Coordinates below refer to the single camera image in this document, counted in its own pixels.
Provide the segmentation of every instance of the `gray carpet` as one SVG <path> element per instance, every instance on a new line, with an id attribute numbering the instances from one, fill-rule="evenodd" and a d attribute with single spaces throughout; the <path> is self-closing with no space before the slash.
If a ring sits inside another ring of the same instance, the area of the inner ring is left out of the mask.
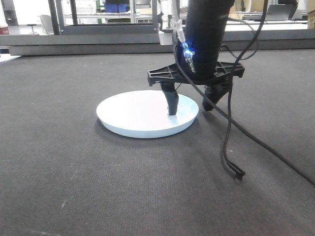
<path id="1" fill-rule="evenodd" d="M 258 52 L 243 63 L 232 102 L 237 121 L 313 181 L 314 53 Z M 99 124 L 102 100 L 159 90 L 146 71 L 173 62 L 154 54 L 0 65 L 1 236 L 315 235 L 315 188 L 233 128 L 228 154 L 246 171 L 234 183 L 221 164 L 226 120 L 217 112 L 200 110 L 189 129 L 152 140 Z M 179 92 L 201 105 L 190 86 Z"/>

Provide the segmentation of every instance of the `wall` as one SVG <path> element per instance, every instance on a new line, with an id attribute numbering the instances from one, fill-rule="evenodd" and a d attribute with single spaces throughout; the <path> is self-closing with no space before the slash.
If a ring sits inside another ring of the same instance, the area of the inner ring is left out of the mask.
<path id="1" fill-rule="evenodd" d="M 307 2 L 307 0 L 299 0 L 299 5 L 298 5 L 297 9 L 306 12 L 306 2 Z"/>
<path id="2" fill-rule="evenodd" d="M 5 22 L 4 12 L 2 8 L 2 3 L 0 1 L 0 27 L 4 27 L 4 26 L 6 26 L 6 22 Z"/>
<path id="3" fill-rule="evenodd" d="M 48 0 L 13 0 L 19 25 L 40 24 L 39 15 L 50 15 Z"/>
<path id="4" fill-rule="evenodd" d="M 188 6 L 188 0 L 181 0 L 180 1 L 180 8 L 187 7 L 187 6 Z"/>

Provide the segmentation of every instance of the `chair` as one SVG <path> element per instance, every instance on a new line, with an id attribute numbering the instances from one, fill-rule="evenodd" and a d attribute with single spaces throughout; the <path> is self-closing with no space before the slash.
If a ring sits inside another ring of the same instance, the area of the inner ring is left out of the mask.
<path id="1" fill-rule="evenodd" d="M 37 26 L 37 24 L 26 24 L 27 26 L 31 27 L 31 35 L 39 35 L 39 33 L 34 32 L 34 26 Z"/>
<path id="2" fill-rule="evenodd" d="M 40 21 L 43 28 L 43 32 L 47 35 L 54 35 L 53 24 L 49 15 L 40 15 Z"/>

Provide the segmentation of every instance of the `cable connector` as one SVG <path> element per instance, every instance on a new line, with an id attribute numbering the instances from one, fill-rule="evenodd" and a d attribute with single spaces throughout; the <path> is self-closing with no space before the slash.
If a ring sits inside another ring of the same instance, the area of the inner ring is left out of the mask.
<path id="1" fill-rule="evenodd" d="M 196 73 L 196 70 L 192 61 L 192 56 L 195 55 L 195 52 L 191 51 L 188 48 L 188 44 L 186 42 L 182 43 L 182 47 L 183 47 L 184 57 L 185 57 L 186 62 L 189 64 L 191 71 L 193 73 Z"/>
<path id="2" fill-rule="evenodd" d="M 235 178 L 239 181 L 242 181 L 243 176 L 245 175 L 245 171 L 243 171 L 241 168 L 239 168 L 237 165 L 235 165 L 231 161 L 226 161 L 227 165 L 235 172 Z"/>

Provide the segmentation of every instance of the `blue bin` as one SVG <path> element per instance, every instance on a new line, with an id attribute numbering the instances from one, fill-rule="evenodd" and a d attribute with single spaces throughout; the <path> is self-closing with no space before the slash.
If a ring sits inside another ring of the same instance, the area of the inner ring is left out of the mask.
<path id="1" fill-rule="evenodd" d="M 105 12 L 126 12 L 127 4 L 105 4 Z"/>

